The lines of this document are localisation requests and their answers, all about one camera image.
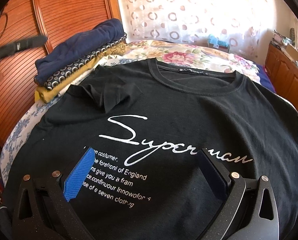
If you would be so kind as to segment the black printed t-shirt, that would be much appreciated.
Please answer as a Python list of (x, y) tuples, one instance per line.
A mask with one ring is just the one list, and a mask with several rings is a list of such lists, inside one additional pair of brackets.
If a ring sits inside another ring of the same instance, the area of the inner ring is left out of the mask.
[(221, 206), (198, 152), (244, 178), (269, 178), (280, 237), (298, 221), (298, 112), (239, 72), (155, 59), (97, 67), (71, 86), (22, 146), (3, 194), (50, 175), (84, 147), (94, 164), (71, 205), (96, 239), (196, 239)]

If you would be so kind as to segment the patterned navy folded garment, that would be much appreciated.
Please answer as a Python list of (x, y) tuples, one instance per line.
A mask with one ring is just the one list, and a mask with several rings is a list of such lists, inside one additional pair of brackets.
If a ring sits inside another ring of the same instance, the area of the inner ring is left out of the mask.
[(53, 72), (53, 74), (50, 77), (48, 77), (47, 80), (43, 83), (43, 87), (45, 87), (47, 90), (54, 89), (56, 86), (62, 83), (66, 78), (70, 77), (79, 69), (81, 69), (84, 65), (90, 63), (101, 53), (104, 53), (105, 51), (109, 50), (109, 48), (112, 48), (117, 44), (119, 44), (120, 42), (125, 41), (126, 38), (127, 38), (127, 34), (124, 33), (124, 35), (118, 38), (117, 40), (105, 43), (104, 45), (97, 48), (96, 50), (90, 51), (86, 55), (75, 60), (74, 62), (60, 68), (56, 72)]

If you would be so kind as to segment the mustard yellow folded garment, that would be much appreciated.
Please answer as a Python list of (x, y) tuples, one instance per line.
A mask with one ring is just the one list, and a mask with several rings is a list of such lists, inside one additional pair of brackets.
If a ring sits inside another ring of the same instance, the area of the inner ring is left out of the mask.
[(122, 56), (125, 53), (126, 43), (125, 41), (120, 42), (116, 46), (109, 48), (109, 50), (101, 53), (95, 59), (93, 59), (90, 63), (84, 65), (81, 69), (75, 72), (70, 77), (66, 78), (62, 83), (56, 86), (52, 90), (47, 90), (43, 86), (37, 87), (34, 95), (34, 100), (39, 101), (42, 100), (44, 103), (51, 102), (57, 96), (63, 95), (70, 85), (77, 85), (80, 83), (87, 75), (89, 75), (100, 63), (102, 59), (109, 55), (119, 55)]

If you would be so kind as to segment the blue floral white bedsheet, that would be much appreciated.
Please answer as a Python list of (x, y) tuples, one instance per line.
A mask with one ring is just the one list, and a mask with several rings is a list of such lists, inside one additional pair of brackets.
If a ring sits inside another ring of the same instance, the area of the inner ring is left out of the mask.
[[(147, 57), (144, 55), (130, 57), (129, 55), (120, 56), (120, 55), (108, 55), (104, 56), (96, 63), (92, 64), (92, 69), (86, 71), (70, 85), (80, 84), (88, 75), (96, 70), (98, 66), (115, 66), (119, 64), (127, 64), (135, 61), (144, 60)], [(2, 185), (5, 186), (8, 181), (9, 172), (12, 166), (12, 163), (20, 150), (23, 144), (28, 140), (30, 133), (34, 126), (41, 120), (42, 116), (46, 111), (52, 107), (55, 103), (59, 101), (61, 96), (65, 94), (69, 85), (66, 85), (60, 92), (56, 93), (56, 97), (51, 100), (49, 103), (45, 103), (39, 99), (30, 109), (24, 114), (24, 116), (16, 124), (15, 128), (10, 133), (7, 138), (0, 156), (0, 171), (2, 177)]]

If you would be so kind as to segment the wooden slatted wardrobe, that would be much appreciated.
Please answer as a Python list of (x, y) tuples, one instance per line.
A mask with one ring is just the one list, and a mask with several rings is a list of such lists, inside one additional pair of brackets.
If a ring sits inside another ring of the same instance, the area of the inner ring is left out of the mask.
[(76, 33), (119, 18), (118, 0), (9, 0), (0, 16), (0, 46), (44, 34), (45, 46), (0, 61), (0, 152), (7, 137), (33, 105), (35, 61)]

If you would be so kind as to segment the navy blue blanket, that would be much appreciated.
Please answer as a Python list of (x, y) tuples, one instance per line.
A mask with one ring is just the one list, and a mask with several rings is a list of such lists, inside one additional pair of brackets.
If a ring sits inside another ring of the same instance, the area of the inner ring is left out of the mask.
[(273, 93), (276, 93), (276, 90), (274, 88), (274, 86), (272, 85), (268, 75), (267, 75), (267, 72), (265, 70), (265, 67), (262, 66), (262, 65), (259, 65), (259, 64), (256, 64), (257, 68), (258, 68), (258, 76), (260, 78), (260, 84), (267, 88), (268, 90), (270, 90), (271, 92)]

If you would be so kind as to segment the wooden sideboard cabinet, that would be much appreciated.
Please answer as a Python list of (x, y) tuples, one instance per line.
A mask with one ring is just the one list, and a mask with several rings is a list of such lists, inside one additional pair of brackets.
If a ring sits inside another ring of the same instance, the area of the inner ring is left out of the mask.
[(298, 66), (273, 44), (269, 44), (264, 66), (276, 93), (298, 111)]

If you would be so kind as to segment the cardboard box on sideboard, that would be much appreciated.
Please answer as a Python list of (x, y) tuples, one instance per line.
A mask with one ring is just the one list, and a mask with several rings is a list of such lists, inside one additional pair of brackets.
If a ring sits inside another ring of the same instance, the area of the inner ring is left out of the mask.
[(298, 62), (298, 50), (291, 44), (287, 44), (285, 51), (294, 60)]

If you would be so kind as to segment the colourful floral bed cover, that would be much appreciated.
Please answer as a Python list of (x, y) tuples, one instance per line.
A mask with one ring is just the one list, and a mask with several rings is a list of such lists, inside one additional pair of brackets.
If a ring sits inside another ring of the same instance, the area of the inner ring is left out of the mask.
[(133, 60), (155, 58), (168, 64), (221, 73), (238, 71), (252, 81), (260, 83), (259, 68), (255, 63), (238, 55), (208, 47), (142, 40), (127, 44), (124, 57)]

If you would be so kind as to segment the light blue box on bed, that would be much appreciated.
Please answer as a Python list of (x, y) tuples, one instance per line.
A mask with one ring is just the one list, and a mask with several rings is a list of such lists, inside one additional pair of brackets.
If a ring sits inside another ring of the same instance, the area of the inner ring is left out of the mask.
[(222, 41), (214, 35), (209, 35), (207, 40), (208, 48), (220, 50), (222, 52), (229, 53), (230, 44), (226, 41)]

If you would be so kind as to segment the white circle-pattern curtain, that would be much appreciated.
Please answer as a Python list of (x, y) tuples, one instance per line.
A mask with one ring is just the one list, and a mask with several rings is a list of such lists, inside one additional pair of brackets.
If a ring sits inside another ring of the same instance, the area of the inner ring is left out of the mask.
[(256, 57), (276, 24), (274, 0), (119, 0), (132, 40), (200, 44), (213, 36), (235, 53)]

